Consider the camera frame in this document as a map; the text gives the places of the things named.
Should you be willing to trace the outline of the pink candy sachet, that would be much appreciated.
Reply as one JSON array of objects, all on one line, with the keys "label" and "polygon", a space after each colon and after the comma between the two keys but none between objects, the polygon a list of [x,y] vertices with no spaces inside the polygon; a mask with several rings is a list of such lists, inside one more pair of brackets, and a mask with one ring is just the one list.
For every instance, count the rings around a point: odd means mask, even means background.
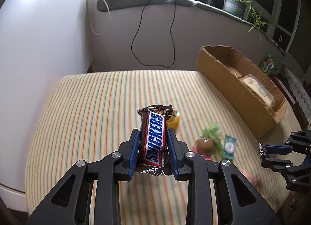
[{"label": "pink candy sachet", "polygon": [[246,170],[240,169],[240,172],[245,176],[245,178],[256,188],[258,186],[258,179],[252,175],[249,174]]}]

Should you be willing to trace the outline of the teal mint candy wrapper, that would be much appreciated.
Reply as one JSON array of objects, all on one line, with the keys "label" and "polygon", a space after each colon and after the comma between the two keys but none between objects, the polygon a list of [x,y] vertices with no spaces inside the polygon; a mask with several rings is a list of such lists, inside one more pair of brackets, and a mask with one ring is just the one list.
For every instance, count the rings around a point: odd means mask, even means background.
[{"label": "teal mint candy wrapper", "polygon": [[235,159],[236,146],[237,138],[225,135],[225,142],[222,146],[221,158],[233,161]]}]

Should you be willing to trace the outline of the bread loaf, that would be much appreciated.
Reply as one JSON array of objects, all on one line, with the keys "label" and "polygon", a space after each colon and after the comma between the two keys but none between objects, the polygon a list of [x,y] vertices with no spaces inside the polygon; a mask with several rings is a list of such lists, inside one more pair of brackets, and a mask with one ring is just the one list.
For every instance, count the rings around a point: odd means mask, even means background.
[{"label": "bread loaf", "polygon": [[253,95],[265,104],[266,108],[272,109],[275,103],[274,97],[256,77],[248,74],[240,77],[239,80],[251,90]]}]

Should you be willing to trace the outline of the brown chocolate egg pink base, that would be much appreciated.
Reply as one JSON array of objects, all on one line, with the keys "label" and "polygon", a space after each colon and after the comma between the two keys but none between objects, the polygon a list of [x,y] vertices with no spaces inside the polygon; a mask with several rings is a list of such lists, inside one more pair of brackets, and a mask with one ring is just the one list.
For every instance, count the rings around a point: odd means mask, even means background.
[{"label": "brown chocolate egg pink base", "polygon": [[201,155],[207,161],[212,161],[214,152],[213,140],[209,137],[201,137],[197,139],[191,151]]}]

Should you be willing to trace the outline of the green clear candy bag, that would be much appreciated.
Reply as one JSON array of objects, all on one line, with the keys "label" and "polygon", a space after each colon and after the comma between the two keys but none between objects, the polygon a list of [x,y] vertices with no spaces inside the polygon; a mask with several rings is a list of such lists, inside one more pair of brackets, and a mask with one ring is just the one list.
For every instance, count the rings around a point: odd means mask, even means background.
[{"label": "green clear candy bag", "polygon": [[213,155],[215,159],[222,158],[224,150],[224,132],[219,123],[211,122],[202,130],[202,136],[208,137],[213,141]]}]

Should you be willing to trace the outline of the Snickers bar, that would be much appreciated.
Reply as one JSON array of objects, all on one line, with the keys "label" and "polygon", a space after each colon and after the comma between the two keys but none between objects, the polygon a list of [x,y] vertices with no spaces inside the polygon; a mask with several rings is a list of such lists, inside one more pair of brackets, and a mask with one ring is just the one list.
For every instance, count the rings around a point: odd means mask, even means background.
[{"label": "Snickers bar", "polygon": [[167,121],[172,105],[150,105],[138,110],[141,117],[140,145],[136,172],[148,175],[171,175],[167,148]]}]

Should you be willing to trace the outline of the yellow jelly cup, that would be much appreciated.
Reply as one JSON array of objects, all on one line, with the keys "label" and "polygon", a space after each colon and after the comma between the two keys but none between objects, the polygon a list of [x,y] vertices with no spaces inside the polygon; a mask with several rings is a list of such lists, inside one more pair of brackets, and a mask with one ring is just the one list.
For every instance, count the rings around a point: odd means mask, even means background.
[{"label": "yellow jelly cup", "polygon": [[177,129],[180,123],[180,112],[178,110],[173,110],[170,119],[167,121],[167,128],[173,129],[174,131]]}]

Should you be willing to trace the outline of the black white snack wrapper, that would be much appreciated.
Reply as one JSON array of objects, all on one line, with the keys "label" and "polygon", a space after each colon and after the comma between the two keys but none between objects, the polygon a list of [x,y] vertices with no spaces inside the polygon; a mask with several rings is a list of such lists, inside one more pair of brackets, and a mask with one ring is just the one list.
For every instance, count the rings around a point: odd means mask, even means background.
[{"label": "black white snack wrapper", "polygon": [[259,147],[259,156],[262,160],[266,159],[267,157],[269,157],[267,150],[265,148],[265,146],[263,144],[261,144],[260,142],[258,143],[258,147]]}]

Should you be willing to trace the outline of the white lace cloth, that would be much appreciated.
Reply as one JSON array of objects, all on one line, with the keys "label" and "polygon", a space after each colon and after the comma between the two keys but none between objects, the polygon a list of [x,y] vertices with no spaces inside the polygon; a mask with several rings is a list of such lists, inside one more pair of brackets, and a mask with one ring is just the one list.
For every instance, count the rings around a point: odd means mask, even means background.
[{"label": "white lace cloth", "polygon": [[290,69],[284,67],[284,72],[285,76],[288,79],[289,87],[307,119],[308,129],[310,129],[310,97],[307,91],[304,89],[303,83]]}]

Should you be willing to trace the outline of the green snack bag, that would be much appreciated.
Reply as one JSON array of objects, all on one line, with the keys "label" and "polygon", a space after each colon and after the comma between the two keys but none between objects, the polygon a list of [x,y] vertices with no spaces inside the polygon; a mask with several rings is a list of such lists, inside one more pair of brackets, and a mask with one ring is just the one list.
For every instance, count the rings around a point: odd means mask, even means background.
[{"label": "green snack bag", "polygon": [[272,73],[272,71],[277,70],[275,61],[271,54],[266,56],[266,58],[259,65],[259,68],[268,76]]}]

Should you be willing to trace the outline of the open cardboard box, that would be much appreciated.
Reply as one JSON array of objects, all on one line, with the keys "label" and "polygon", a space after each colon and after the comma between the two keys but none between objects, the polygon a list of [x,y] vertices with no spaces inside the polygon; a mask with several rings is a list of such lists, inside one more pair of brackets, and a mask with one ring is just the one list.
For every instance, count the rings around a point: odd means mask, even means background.
[{"label": "open cardboard box", "polygon": [[[240,114],[256,138],[281,122],[287,102],[274,82],[241,52],[229,46],[203,46],[197,69],[209,79]],[[272,98],[268,105],[242,80],[252,77],[259,89]]]}]

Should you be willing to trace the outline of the striped yellow table cloth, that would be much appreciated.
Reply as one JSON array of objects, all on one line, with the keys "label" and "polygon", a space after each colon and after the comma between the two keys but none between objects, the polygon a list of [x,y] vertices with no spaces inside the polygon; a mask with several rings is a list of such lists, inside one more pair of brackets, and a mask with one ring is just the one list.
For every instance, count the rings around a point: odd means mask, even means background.
[{"label": "striped yellow table cloth", "polygon": [[[98,161],[140,128],[137,110],[153,104],[180,112],[179,140],[192,148],[203,129],[218,123],[237,138],[235,166],[259,180],[258,191],[278,211],[290,194],[279,173],[260,166],[258,140],[234,107],[201,73],[136,70],[65,76],[39,118],[25,172],[31,214],[80,159]],[[185,224],[188,183],[174,177],[135,174],[120,182],[122,224]]]}]

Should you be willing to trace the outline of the potted spider plant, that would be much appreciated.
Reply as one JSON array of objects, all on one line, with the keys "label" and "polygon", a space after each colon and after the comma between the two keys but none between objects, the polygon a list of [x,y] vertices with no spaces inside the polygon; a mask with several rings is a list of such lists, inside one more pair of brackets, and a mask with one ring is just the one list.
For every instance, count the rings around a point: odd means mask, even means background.
[{"label": "potted spider plant", "polygon": [[261,33],[269,24],[262,19],[261,13],[255,10],[253,0],[224,0],[223,11],[235,17],[250,20],[251,25],[247,33],[258,31],[259,41],[261,41]]}]

